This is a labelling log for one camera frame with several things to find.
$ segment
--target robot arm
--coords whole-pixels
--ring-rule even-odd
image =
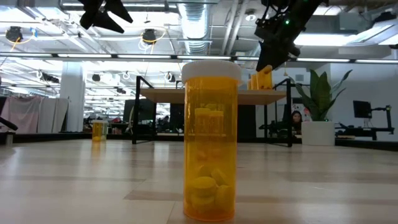
[[[294,45],[294,40],[315,12],[317,7],[328,0],[261,0],[266,11],[262,18],[256,21],[255,35],[262,38],[261,53],[257,71],[267,65],[277,68],[291,57],[298,57],[300,50]],[[269,8],[276,14],[266,19]]]

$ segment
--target green plant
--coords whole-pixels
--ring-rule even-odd
[[[348,78],[348,75],[352,70],[345,73],[344,77],[340,82],[336,83],[333,87],[328,83],[328,75],[323,72],[319,77],[316,71],[311,70],[310,80],[310,96],[307,96],[303,91],[303,86],[296,84],[296,89],[303,99],[304,106],[311,112],[312,121],[324,121],[329,109],[335,103],[337,97],[342,93],[344,89],[337,93],[336,97],[332,100],[332,95],[336,92],[343,81]]]

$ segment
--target white bottle cap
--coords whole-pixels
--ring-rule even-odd
[[[227,77],[242,82],[239,65],[224,60],[197,60],[182,67],[182,83],[196,77]]]

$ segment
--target white planter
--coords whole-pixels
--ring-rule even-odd
[[[334,146],[335,124],[329,121],[311,121],[301,124],[302,142],[307,146]]]

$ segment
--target black metal frame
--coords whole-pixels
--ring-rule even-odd
[[[272,87],[273,90],[276,90],[278,86],[286,86],[286,104],[287,104],[287,113],[292,114],[292,81],[289,78],[286,78],[285,80],[281,81],[280,83],[274,85]],[[268,119],[267,119],[267,105],[264,105],[264,139],[266,140],[266,143],[271,144],[270,140],[268,140]],[[277,121],[277,102],[275,102],[275,121]],[[292,118],[289,117],[289,120],[287,122],[287,147],[292,147],[293,145],[293,135],[292,135],[292,125],[293,121]]]
[[[147,86],[149,86],[149,88],[153,88],[153,86],[147,82],[144,78],[142,78],[141,76],[137,76],[137,81],[136,81],[136,99],[134,102],[134,108],[139,108],[139,95],[141,92],[141,81],[143,81]],[[177,81],[175,84],[175,88],[178,88],[178,83],[181,81]],[[292,113],[292,95],[291,95],[291,86],[294,84],[291,84],[291,80],[289,78],[286,78],[285,80],[283,80],[282,82],[276,84],[273,89],[276,90],[278,86],[281,85],[286,85],[287,86],[287,91],[286,91],[286,98],[287,98],[287,105],[288,105],[288,113],[291,114]],[[134,109],[134,114],[133,114],[133,124],[132,124],[132,143],[133,144],[137,144],[137,126],[138,126],[138,112],[139,110],[135,110]],[[264,143],[268,143],[268,144],[275,144],[275,143],[287,143],[287,147],[292,147],[292,143],[293,143],[293,136],[292,136],[292,120],[290,119],[288,122],[288,130],[287,130],[287,139],[286,141],[274,141],[275,139],[270,139],[268,138],[268,128],[267,128],[267,124],[268,124],[268,110],[267,110],[267,105],[264,105]],[[155,139],[156,137],[156,103],[154,103],[154,116],[153,116],[153,123],[152,123],[152,140]]]
[[[133,144],[137,144],[137,127],[138,127],[138,114],[139,114],[139,95],[141,92],[141,81],[143,81],[149,88],[154,88],[147,80],[141,76],[136,78],[136,99],[134,101],[134,111],[132,117],[132,140]],[[154,113],[152,115],[152,139],[156,136],[156,103],[154,103]]]

